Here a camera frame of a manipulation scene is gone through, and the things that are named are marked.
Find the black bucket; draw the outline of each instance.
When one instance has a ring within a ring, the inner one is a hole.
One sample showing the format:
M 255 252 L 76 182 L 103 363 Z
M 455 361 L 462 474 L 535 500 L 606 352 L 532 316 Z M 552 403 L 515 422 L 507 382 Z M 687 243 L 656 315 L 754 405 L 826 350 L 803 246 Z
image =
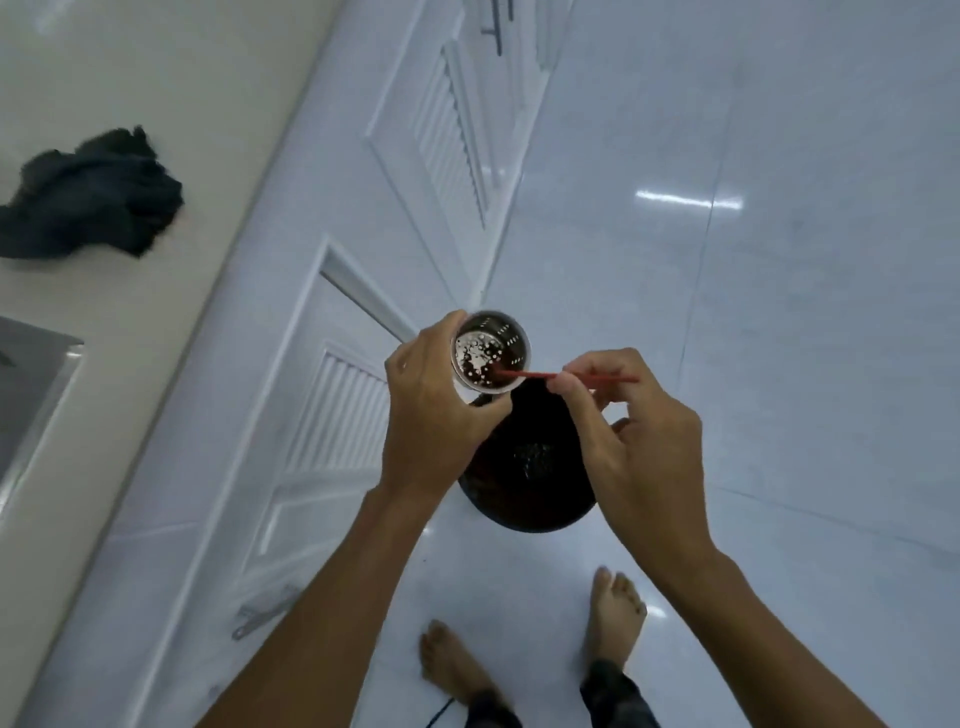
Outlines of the black bucket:
M 487 518 L 527 533 L 565 528 L 596 499 L 564 400 L 542 379 L 526 379 L 510 396 L 514 410 L 480 446 L 460 487 Z M 473 404 L 486 404 L 481 395 Z

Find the beige countertop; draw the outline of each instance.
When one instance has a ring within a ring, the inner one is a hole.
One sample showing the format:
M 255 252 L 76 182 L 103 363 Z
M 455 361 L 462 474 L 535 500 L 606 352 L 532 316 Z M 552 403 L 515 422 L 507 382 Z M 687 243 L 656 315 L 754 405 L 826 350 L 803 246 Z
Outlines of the beige countertop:
M 0 726 L 69 610 L 341 2 L 0 7 L 0 196 L 34 154 L 140 124 L 185 199 L 142 259 L 0 261 L 0 316 L 84 341 L 0 521 Z

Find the person's right hand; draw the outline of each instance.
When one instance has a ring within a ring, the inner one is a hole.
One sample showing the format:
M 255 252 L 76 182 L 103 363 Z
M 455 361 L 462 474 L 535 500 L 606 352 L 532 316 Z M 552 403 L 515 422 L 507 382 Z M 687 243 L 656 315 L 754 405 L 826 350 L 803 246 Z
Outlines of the person's right hand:
M 633 375 L 593 394 L 577 374 Z M 577 426 L 593 492 L 613 532 L 655 582 L 707 566 L 716 548 L 707 527 L 702 426 L 663 391 L 636 349 L 590 352 L 548 383 Z M 627 403 L 611 426 L 602 410 Z

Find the crumpled cloth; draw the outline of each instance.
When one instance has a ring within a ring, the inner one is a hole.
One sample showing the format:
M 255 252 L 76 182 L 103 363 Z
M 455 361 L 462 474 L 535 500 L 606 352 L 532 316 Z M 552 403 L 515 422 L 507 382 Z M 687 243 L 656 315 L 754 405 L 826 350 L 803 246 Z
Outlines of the crumpled cloth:
M 183 205 L 181 190 L 141 127 L 101 134 L 73 154 L 44 152 L 0 206 L 0 257 L 65 257 L 91 243 L 141 257 Z

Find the pant leg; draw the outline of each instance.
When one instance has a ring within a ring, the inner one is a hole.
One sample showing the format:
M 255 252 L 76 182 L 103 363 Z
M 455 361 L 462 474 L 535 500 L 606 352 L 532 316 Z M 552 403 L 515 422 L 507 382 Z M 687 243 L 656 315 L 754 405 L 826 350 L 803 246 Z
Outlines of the pant leg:
M 470 702 L 466 728 L 523 728 L 523 725 L 494 691 L 483 691 Z
M 660 728 L 634 681 L 609 660 L 596 660 L 580 686 L 593 728 Z

